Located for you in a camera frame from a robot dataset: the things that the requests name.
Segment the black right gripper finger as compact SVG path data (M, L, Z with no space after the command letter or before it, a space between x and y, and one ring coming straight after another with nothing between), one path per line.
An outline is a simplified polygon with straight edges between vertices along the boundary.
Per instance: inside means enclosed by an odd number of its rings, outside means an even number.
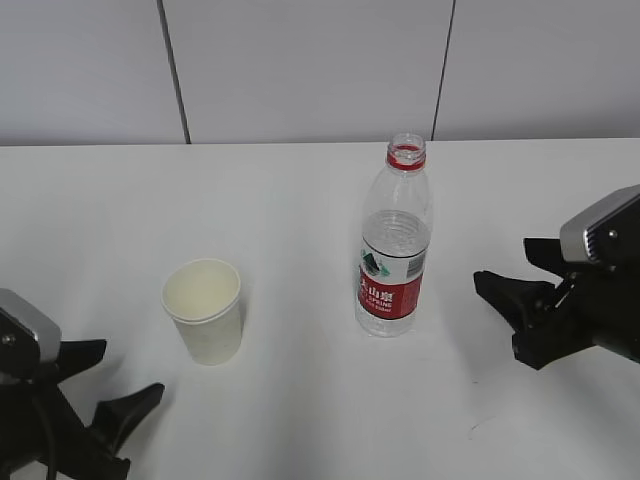
M531 265L562 279L570 276L570 265L564 260L559 239L524 238L523 246Z
M546 281L503 277L486 270L475 272L473 281L476 293L516 333L536 329L548 322L548 317L568 292L565 282L555 286Z

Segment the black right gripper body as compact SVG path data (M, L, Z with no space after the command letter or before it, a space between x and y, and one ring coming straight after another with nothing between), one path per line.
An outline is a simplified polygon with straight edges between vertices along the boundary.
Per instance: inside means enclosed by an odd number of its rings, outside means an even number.
M598 274L565 280L524 303L522 322L512 350L535 370L594 346L637 363L639 278Z

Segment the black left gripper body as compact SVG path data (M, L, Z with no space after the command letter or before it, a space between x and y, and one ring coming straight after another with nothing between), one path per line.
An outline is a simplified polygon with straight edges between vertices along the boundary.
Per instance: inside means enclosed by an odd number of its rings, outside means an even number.
M55 364L42 376L13 385L1 384L1 477L34 462L46 467L46 477L125 479L131 461L90 460L92 438L71 402L53 382Z

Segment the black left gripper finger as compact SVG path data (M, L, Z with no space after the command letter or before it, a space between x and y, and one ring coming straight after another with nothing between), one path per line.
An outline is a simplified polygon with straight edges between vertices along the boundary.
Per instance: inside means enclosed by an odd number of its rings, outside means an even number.
M100 401L89 426L92 453L98 462L113 459L133 431L160 404L165 386L153 383L133 394Z
M107 348L106 339L63 341L55 361L53 382L59 384L99 364Z

